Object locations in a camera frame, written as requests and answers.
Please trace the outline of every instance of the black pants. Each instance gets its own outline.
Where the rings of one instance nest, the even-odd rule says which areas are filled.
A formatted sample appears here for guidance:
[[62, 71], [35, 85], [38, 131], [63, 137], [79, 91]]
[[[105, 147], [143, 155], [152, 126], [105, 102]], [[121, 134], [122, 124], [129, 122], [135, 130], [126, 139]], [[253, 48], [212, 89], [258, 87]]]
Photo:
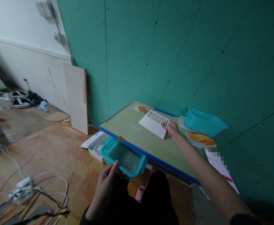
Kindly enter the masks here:
[[[165, 173], [158, 171], [151, 175], [141, 203], [129, 196], [128, 183], [124, 179], [114, 184], [103, 219], [96, 224], [179, 224]], [[85, 218], [87, 209], [80, 224], [91, 224]]]

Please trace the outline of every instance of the person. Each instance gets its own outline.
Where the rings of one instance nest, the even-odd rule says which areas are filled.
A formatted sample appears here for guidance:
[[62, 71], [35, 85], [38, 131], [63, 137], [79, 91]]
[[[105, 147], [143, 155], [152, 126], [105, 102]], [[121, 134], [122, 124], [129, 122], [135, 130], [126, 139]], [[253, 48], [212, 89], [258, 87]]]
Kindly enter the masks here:
[[[224, 177], [185, 139], [176, 123], [166, 126], [166, 136], [179, 147], [201, 186], [228, 224], [260, 225], [253, 213]], [[128, 194], [128, 180], [118, 169], [118, 161], [99, 175], [96, 191], [83, 213], [84, 224], [179, 224], [171, 202], [165, 173], [152, 170], [138, 202]]]

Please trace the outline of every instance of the teal plastic basket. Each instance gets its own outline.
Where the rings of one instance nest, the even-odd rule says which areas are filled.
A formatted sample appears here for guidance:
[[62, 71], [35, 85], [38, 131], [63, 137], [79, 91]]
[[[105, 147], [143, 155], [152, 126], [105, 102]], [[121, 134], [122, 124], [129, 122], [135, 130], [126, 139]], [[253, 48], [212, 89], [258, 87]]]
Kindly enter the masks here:
[[217, 116], [198, 111], [196, 109], [189, 109], [186, 112], [185, 126], [192, 131], [196, 131], [214, 137], [223, 130], [229, 129], [228, 125], [225, 124]]
[[[116, 147], [118, 143], [121, 143], [119, 140], [110, 137], [104, 144], [103, 147], [100, 150], [101, 155], [105, 158], [105, 162], [107, 165], [114, 163], [115, 160], [110, 158], [108, 155], [111, 151]], [[135, 173], [130, 173], [127, 171], [123, 166], [119, 165], [118, 168], [123, 171], [127, 176], [126, 179], [130, 180], [132, 178], [137, 177], [140, 173], [143, 174], [146, 164], [148, 162], [148, 159], [145, 157], [145, 155], [141, 154], [140, 152], [130, 148], [132, 152], [134, 152], [136, 155], [140, 156], [140, 163], [135, 171]]]

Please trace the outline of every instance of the wooden floor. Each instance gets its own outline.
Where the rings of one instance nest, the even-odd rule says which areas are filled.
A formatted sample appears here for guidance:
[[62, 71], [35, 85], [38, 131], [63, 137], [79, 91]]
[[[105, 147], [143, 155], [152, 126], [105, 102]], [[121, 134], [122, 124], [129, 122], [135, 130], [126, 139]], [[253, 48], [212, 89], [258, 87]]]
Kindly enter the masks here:
[[4, 136], [1, 137], [0, 144], [7, 146], [54, 124], [43, 118], [55, 112], [60, 112], [60, 110], [52, 105], [47, 108], [50, 112], [37, 109], [37, 107], [26, 109], [12, 107], [6, 111], [0, 111], [0, 117], [4, 119], [3, 122], [0, 122], [0, 127], [4, 133]]
[[[6, 148], [9, 152], [27, 148], [31, 150], [12, 155], [20, 165], [24, 165], [33, 154], [32, 151], [35, 151], [35, 156], [23, 167], [25, 176], [32, 178], [40, 173], [50, 171], [68, 180], [68, 206], [71, 213], [68, 218], [61, 218], [58, 224], [64, 225], [66, 222], [67, 224], [79, 224], [83, 211], [92, 201], [98, 175], [105, 167], [104, 164], [94, 159], [86, 149], [80, 147], [84, 141], [97, 132], [94, 128], [90, 128], [90, 130], [91, 135], [87, 136], [73, 129], [70, 122], [61, 122], [20, 139]], [[0, 187], [16, 170], [16, 165], [0, 153]], [[149, 170], [146, 169], [144, 174], [129, 182], [128, 191], [131, 196], [135, 196], [136, 190], [140, 185], [146, 184], [148, 176]], [[190, 190], [179, 181], [171, 177], [168, 179], [173, 206], [180, 224], [195, 224], [189, 200]], [[19, 173], [16, 173], [1, 192], [11, 191], [20, 180]], [[48, 193], [64, 192], [65, 190], [65, 182], [51, 175], [43, 175], [37, 178], [34, 183]], [[5, 197], [6, 195], [0, 195], [0, 204], [6, 200]], [[58, 201], [63, 199], [62, 195], [54, 195], [53, 197]], [[38, 206], [52, 208], [54, 211], [57, 209], [57, 206], [45, 196], [39, 196], [28, 214]], [[16, 215], [24, 207], [10, 203], [6, 207], [2, 222], [5, 222], [12, 215]], [[45, 224], [47, 220], [48, 218], [40, 218], [32, 224]]]

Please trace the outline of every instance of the orange tape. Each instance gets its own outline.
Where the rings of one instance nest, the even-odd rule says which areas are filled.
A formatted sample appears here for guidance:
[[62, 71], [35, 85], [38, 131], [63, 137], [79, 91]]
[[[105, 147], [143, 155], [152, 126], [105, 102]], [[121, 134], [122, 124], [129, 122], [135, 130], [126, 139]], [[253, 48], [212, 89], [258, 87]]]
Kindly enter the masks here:
[[118, 137], [118, 140], [120, 140], [122, 143], [125, 142], [125, 139], [124, 139], [122, 136], [119, 136], [119, 137]]

